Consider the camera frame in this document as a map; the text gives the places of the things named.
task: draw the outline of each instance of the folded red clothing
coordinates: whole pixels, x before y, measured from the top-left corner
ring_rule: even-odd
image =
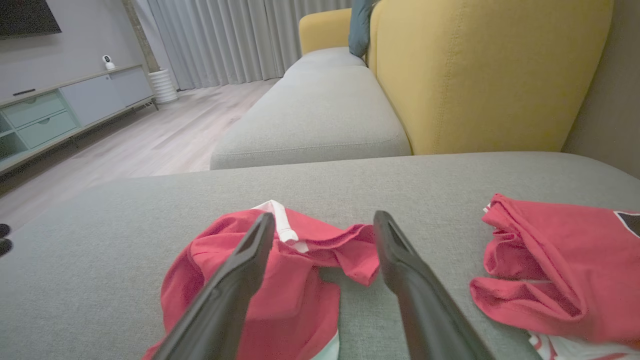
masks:
[[[340,267],[369,286],[379,266],[373,228],[358,224],[341,230],[273,200],[223,215],[178,255],[160,294],[164,328],[171,331],[265,212],[275,217],[273,247],[262,286],[247,309],[236,359],[337,359],[340,288],[322,281],[319,268]],[[151,359],[161,342],[143,360]]]
[[[483,221],[496,227],[471,281],[495,321],[599,343],[640,340],[640,214],[509,199]]]

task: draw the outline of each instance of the potted plant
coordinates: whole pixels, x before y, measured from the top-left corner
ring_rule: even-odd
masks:
[[[176,101],[178,99],[178,93],[175,91],[175,87],[173,87],[173,83],[171,82],[169,70],[162,69],[158,65],[156,56],[154,55],[153,50],[151,50],[151,45],[149,45],[145,31],[142,28],[142,24],[140,24],[140,19],[136,13],[133,1],[122,0],[122,4],[127,12],[133,31],[136,33],[136,38],[138,38],[138,43],[142,48],[142,53],[145,56],[145,61],[149,69],[149,78],[151,79],[154,92],[156,93],[156,103],[167,104],[169,102]]]

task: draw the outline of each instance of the wooden floor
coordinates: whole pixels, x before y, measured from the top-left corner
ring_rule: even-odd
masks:
[[[114,179],[208,170],[218,139],[276,81],[180,92],[159,111],[144,108],[44,154],[0,178],[0,223],[15,231],[53,204]]]

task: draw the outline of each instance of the yellow sofa backrest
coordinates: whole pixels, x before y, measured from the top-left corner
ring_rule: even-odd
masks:
[[[367,59],[414,154],[560,151],[612,0],[382,0]]]

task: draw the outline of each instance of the yellow armrest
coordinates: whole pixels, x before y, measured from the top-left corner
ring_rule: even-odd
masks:
[[[349,46],[351,9],[309,14],[300,19],[302,55],[329,47]]]

